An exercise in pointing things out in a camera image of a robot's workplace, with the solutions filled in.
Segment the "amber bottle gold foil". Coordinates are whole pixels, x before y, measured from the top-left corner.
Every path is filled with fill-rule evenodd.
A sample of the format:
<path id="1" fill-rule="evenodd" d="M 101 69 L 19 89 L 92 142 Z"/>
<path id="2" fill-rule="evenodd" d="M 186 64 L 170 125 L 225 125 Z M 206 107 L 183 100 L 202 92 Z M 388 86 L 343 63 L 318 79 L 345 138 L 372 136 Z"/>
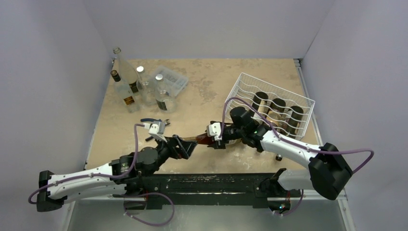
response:
<path id="1" fill-rule="evenodd" d="M 208 137 L 206 133 L 203 133 L 197 136 L 193 136 L 193 137 L 182 137 L 181 139 L 183 141 L 196 141 L 198 144 L 206 145 L 207 147 L 213 148 L 213 149 L 226 149 L 227 147 L 232 147 L 242 142 L 242 139 L 229 140 L 229 141 L 224 141 L 224 140 L 215 141 L 213 137 Z"/>

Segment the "round clear bottle silver cap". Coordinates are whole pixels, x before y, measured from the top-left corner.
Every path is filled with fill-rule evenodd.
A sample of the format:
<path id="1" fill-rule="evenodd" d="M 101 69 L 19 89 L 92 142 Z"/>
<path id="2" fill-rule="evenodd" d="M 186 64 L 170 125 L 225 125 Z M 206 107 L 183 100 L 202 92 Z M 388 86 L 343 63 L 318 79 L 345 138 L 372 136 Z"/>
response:
<path id="1" fill-rule="evenodd" d="M 136 71 L 139 77 L 138 90 L 141 94 L 142 101 L 147 106 L 155 105 L 156 98 L 154 79 L 146 72 L 146 69 L 141 65 L 136 68 Z"/>

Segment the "square bottle gold black cap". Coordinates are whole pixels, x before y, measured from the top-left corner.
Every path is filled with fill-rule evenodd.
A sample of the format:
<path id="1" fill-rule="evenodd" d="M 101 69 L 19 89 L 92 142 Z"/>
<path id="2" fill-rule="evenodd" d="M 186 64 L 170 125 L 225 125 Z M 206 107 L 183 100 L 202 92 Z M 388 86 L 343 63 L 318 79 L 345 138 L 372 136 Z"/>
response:
<path id="1" fill-rule="evenodd" d="M 112 79 L 114 80 L 114 90 L 121 102 L 126 106 L 129 113 L 134 113 L 140 109 L 137 103 L 133 91 L 130 88 L 128 82 L 122 78 L 116 70 L 110 72 Z"/>

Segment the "tall clear glass bottle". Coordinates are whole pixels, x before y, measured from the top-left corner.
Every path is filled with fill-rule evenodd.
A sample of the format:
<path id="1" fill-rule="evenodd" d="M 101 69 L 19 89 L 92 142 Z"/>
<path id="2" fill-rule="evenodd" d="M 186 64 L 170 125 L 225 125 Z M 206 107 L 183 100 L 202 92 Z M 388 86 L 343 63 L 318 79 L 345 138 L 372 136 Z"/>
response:
<path id="1" fill-rule="evenodd" d="M 117 56 L 118 68 L 121 77 L 127 81 L 133 94 L 139 96 L 140 82 L 135 68 L 125 59 L 119 47 L 113 48 L 113 53 Z"/>

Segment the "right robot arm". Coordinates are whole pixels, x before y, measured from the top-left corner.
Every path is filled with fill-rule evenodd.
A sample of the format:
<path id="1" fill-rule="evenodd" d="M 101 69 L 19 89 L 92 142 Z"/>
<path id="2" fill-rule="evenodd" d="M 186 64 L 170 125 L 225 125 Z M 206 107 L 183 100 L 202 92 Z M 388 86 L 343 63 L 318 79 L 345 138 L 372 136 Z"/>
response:
<path id="1" fill-rule="evenodd" d="M 324 198 L 335 200 L 353 176 L 351 167 L 331 143 L 318 146 L 292 138 L 283 141 L 270 126 L 260 124 L 242 106 L 233 108 L 229 115 L 232 124 L 224 127 L 224 140 L 241 139 L 257 151 L 279 154 L 304 167 L 278 174 L 270 183 L 274 195 L 281 196 L 288 190 L 315 190 Z"/>

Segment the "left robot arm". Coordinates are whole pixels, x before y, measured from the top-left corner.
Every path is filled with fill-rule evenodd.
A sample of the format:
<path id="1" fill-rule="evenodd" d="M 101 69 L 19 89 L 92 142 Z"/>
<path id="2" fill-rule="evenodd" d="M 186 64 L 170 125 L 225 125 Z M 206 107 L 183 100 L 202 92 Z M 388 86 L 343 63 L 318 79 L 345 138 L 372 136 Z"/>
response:
<path id="1" fill-rule="evenodd" d="M 60 209 L 70 196 L 80 195 L 83 190 L 115 184 L 125 183 L 125 191 L 137 197 L 143 192 L 143 183 L 137 178 L 151 176 L 169 158 L 189 159 L 199 144 L 195 138 L 184 139 L 178 135 L 156 143 L 155 148 L 143 148 L 89 170 L 61 175 L 48 170 L 40 172 L 39 189 L 35 192 L 36 210 L 54 211 Z"/>

